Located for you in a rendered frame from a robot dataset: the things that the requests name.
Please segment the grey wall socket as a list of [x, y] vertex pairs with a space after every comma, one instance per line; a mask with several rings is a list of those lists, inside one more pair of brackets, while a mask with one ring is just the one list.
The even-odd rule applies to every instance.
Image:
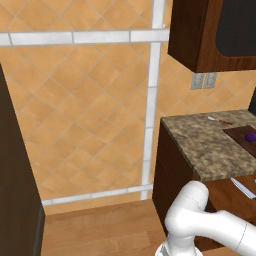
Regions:
[[213, 88], [216, 83], [216, 78], [217, 78], [216, 72], [207, 73], [205, 77], [204, 88], [205, 89]]
[[203, 85], [204, 74], [203, 73], [194, 73], [192, 76], [191, 89], [201, 89]]

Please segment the dark appliance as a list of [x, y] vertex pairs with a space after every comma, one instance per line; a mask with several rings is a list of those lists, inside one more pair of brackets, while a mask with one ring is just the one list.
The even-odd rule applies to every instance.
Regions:
[[248, 111], [254, 116], [256, 116], [256, 95], [252, 96]]

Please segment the dark wood wall cupboard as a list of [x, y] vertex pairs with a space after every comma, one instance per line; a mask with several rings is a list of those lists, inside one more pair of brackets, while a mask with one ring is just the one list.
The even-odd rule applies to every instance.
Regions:
[[256, 0], [173, 0], [168, 54], [194, 73], [256, 70]]

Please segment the dark wood cutting board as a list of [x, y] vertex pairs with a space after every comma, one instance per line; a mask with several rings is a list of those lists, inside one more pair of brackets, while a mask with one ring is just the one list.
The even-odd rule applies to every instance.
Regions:
[[256, 129], [252, 126], [224, 129], [224, 132], [256, 158]]

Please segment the dark tall cabinet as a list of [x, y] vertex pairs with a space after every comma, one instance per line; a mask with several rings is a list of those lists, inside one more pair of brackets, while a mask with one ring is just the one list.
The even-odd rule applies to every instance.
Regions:
[[0, 256], [41, 256], [45, 213], [0, 65]]

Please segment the dark wood base cabinet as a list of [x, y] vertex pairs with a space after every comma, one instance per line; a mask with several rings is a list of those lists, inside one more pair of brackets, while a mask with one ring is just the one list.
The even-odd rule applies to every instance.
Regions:
[[[170, 131], [160, 121], [152, 200], [162, 224], [176, 196], [189, 181], [198, 181]], [[256, 199], [250, 200], [230, 179], [206, 181], [209, 200], [206, 211], [226, 210], [256, 226]]]

